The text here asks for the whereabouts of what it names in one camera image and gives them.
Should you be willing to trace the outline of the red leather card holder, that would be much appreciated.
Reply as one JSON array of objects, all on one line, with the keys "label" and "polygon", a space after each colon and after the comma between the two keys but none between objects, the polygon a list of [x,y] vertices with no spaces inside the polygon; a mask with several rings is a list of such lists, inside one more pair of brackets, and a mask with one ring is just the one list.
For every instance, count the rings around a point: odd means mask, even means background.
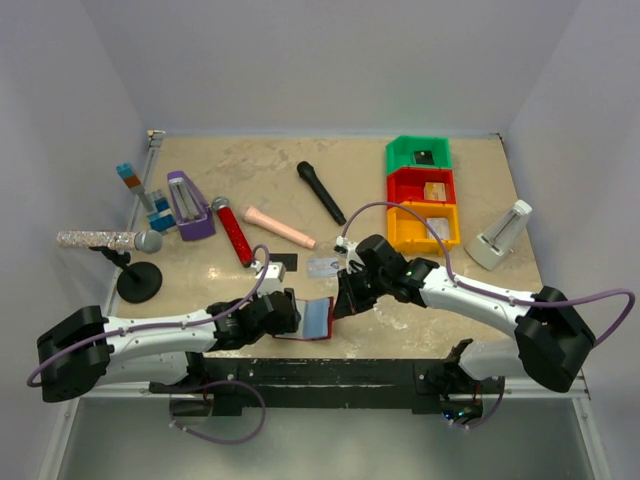
[{"label": "red leather card holder", "polygon": [[275,335],[277,339],[296,341],[325,340],[331,337],[333,298],[299,299],[295,305],[301,318],[294,333]]}]

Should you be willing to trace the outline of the silver VIP card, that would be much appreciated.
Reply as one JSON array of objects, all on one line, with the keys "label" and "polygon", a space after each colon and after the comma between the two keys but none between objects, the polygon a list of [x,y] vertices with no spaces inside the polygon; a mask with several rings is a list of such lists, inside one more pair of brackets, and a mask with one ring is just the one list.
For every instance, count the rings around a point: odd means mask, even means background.
[{"label": "silver VIP card", "polygon": [[337,257],[315,258],[307,261],[306,272],[309,278],[334,277],[340,269]]}]

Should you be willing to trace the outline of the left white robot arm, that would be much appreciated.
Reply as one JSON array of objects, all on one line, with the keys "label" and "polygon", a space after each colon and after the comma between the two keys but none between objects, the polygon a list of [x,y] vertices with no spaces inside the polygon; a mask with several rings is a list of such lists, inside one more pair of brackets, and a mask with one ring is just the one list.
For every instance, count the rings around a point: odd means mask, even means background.
[{"label": "left white robot arm", "polygon": [[266,334],[293,333],[300,319],[290,288],[150,319],[106,316],[98,306],[82,307],[38,338],[39,366],[28,384],[41,390],[46,403],[111,383],[177,384],[195,392],[208,376],[196,355],[240,350]]}]

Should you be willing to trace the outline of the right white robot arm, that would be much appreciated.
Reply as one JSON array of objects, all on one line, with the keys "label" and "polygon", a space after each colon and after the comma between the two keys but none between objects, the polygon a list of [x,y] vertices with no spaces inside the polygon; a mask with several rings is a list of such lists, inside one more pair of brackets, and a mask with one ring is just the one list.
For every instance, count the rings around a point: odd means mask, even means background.
[{"label": "right white robot arm", "polygon": [[462,315],[504,334],[501,341],[469,341],[454,349],[445,378],[455,391],[467,392],[489,377],[527,376],[565,393],[595,346],[593,332],[557,289],[533,293],[470,280],[431,260],[408,261],[380,235],[359,243],[338,237],[334,249],[346,259],[337,273],[335,318],[366,312],[389,295],[400,303]]}]

